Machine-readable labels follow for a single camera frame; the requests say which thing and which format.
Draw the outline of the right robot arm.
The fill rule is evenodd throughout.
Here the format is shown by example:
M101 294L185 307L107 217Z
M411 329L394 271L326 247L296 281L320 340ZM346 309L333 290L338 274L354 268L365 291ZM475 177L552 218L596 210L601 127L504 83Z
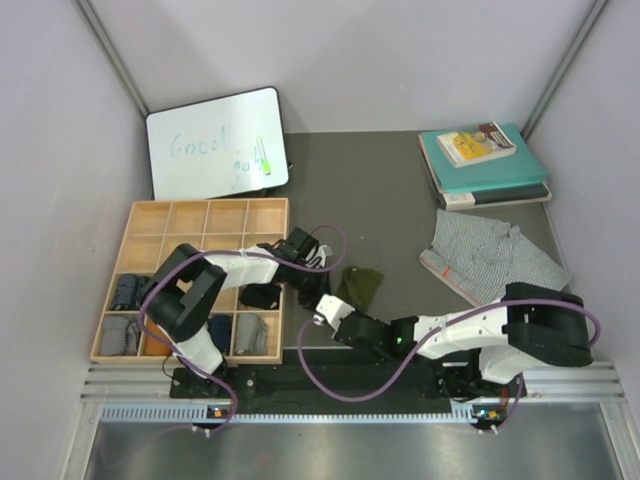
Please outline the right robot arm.
M507 285L502 297L482 307L389 323L332 295L322 297L316 312L334 340L400 369L470 354L467 384L481 396L535 367L581 368L594 360L583 300L528 283Z

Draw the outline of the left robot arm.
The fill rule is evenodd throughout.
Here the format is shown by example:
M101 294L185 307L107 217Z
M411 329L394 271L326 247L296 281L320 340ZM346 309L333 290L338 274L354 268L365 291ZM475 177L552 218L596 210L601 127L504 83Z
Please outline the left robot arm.
M274 243L236 250L178 245L144 285L140 314L165 336L180 362L179 388L212 397L228 387L226 351L215 344L209 325L222 293L237 290L247 309L275 311L283 288L291 287L311 309L330 291L329 255L325 245L300 228Z

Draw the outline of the green sports bra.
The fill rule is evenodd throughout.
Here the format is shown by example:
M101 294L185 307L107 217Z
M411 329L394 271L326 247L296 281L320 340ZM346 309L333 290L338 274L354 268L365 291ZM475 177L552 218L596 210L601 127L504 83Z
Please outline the green sports bra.
M336 296L366 313L384 280L384 275L371 268L347 266L341 276Z

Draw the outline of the grey striped boxer shorts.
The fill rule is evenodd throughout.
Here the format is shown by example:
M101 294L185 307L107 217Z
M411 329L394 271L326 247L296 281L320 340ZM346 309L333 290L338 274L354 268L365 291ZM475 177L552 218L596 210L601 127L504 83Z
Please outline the grey striped boxer shorts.
M440 210L432 244L420 263L473 306L524 282L563 289L571 275L508 222Z

